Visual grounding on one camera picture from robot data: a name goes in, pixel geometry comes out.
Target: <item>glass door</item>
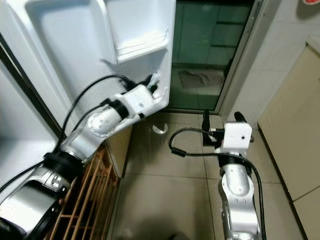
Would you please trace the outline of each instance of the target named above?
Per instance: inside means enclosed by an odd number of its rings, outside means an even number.
[[[253,4],[177,1],[167,108],[215,111]]]

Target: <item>red object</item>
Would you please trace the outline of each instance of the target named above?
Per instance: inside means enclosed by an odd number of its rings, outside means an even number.
[[[303,2],[308,5],[314,5],[314,4],[319,4],[320,0],[303,0]]]

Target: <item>wooden rack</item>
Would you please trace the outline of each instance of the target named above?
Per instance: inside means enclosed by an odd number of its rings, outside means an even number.
[[[83,176],[73,181],[47,239],[106,239],[118,191],[118,178],[109,159],[103,144]]]

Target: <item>refrigerator door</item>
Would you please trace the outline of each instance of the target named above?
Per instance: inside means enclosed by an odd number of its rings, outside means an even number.
[[[159,72],[151,115],[169,102],[175,0],[0,0],[0,32],[61,125],[77,95],[97,78],[135,82]],[[125,89],[106,80],[83,96],[83,113]],[[126,119],[117,131],[139,120]]]

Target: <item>white refrigerator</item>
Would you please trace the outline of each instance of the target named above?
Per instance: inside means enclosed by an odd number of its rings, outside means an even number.
[[[53,150],[72,102],[100,77],[138,83],[159,73],[156,101],[143,114],[168,104],[175,7],[175,0],[0,0],[0,186]],[[87,110],[123,92],[115,78],[93,87],[66,134]],[[115,132],[139,120],[125,119]]]

